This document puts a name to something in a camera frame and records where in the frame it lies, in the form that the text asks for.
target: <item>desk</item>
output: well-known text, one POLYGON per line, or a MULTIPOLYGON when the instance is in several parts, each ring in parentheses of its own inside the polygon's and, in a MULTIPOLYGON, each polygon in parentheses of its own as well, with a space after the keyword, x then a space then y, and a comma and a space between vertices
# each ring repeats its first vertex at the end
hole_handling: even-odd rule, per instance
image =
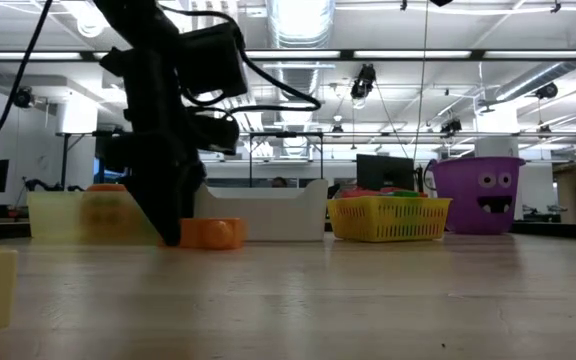
POLYGON ((573 240, 5 243, 19 281, 0 360, 576 358, 573 240))

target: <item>yellow plastic basket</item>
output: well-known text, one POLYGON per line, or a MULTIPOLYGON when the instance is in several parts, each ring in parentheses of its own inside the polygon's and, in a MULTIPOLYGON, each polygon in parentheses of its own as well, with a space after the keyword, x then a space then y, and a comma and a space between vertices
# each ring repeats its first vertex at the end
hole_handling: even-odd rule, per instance
POLYGON ((335 236, 370 242, 443 236, 451 199, 363 196, 328 200, 335 236))

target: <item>ceiling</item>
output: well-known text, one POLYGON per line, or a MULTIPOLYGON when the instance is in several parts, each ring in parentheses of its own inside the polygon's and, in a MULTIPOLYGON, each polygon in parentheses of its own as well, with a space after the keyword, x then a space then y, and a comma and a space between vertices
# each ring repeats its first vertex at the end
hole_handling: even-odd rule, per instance
MULTIPOLYGON (((36 50, 51 51, 107 51, 112 46, 127 48, 126 42, 111 28, 106 28, 94 38, 82 36, 77 30, 76 18, 67 13, 66 2, 53 4, 49 20, 46 22, 36 50)), ((168 5, 188 6, 188 0, 168 5)), ((210 6, 219 3, 237 21, 245 35, 248 49, 268 48, 272 38, 269 34, 268 19, 264 1, 259 0, 193 0, 192 6, 210 6)), ((30 34, 36 25, 38 12, 43 2, 0 1, 0 50, 24 50, 30 34)), ((423 49, 427 48, 512 48, 512 49, 563 49, 574 48, 576 43, 576 0, 567 0, 562 11, 552 14, 547 9, 553 7, 550 0, 455 0, 444 8, 430 5, 432 12, 426 14, 425 1, 409 0, 409 8, 400 11, 401 1, 336 1, 333 16, 331 49, 423 49), (511 10, 534 13, 482 14, 482 11, 511 10), (463 14, 446 14, 437 11, 458 10, 463 14)), ((186 26, 202 26, 189 22, 186 26)), ((375 132, 389 131, 393 122, 397 130, 425 132, 429 128, 438 131, 446 115, 437 114, 458 100, 458 95, 472 94, 477 88, 494 89, 506 84, 522 73, 540 65, 534 62, 374 62, 377 72, 377 90, 368 96, 363 109, 354 109, 349 96, 344 96, 347 86, 357 76, 361 63, 326 62, 327 69, 320 70, 319 87, 316 97, 323 103, 322 109, 313 115, 306 130, 329 131, 334 115, 341 115, 345 131, 375 132), (424 88, 420 102, 420 89, 424 88)), ((17 69, 14 63, 0 63, 0 77, 12 77, 17 69)), ((60 75, 86 87, 99 96, 105 107, 101 114, 102 122, 122 123, 121 111, 125 107, 120 90, 111 84, 120 83, 108 73, 104 73, 94 63, 39 64, 31 63, 28 75, 60 75)), ((251 95, 257 104, 277 103, 277 91, 258 75, 248 71, 251 95)), ((533 128, 538 121, 549 121, 576 114, 576 71, 555 81, 559 87, 558 97, 541 101, 541 111, 534 97, 521 97, 514 101, 519 115, 521 129, 533 128)), ((473 102, 462 98, 464 103, 473 102)), ((456 114, 462 121, 464 131, 474 130, 472 107, 463 107, 456 114)), ((281 123, 275 113, 267 112, 261 117, 267 130, 276 130, 281 123)), ((553 131, 576 131, 576 121, 560 126, 553 122, 553 131)), ((331 141, 347 142, 347 138, 331 141)), ((364 138, 359 142, 375 141, 364 138)), ((537 143, 539 139, 522 140, 537 143)), ((561 147, 573 143, 574 138, 553 141, 561 147)), ((383 142, 396 142, 393 139, 383 142)))

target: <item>purple bucket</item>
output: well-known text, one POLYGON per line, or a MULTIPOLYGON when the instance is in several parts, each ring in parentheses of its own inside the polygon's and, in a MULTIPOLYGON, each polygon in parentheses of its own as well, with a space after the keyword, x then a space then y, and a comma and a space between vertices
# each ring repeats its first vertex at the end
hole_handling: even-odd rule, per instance
POLYGON ((516 157, 476 157, 431 164, 437 195, 453 199, 448 230, 478 235, 510 230, 519 167, 525 163, 516 157))

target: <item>wooden table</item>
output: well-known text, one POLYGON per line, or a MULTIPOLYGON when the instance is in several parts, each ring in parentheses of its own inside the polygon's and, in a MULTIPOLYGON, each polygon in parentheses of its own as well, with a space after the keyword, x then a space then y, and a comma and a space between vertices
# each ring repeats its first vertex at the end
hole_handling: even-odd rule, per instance
POLYGON ((576 359, 576 241, 32 246, 0 359, 576 359))

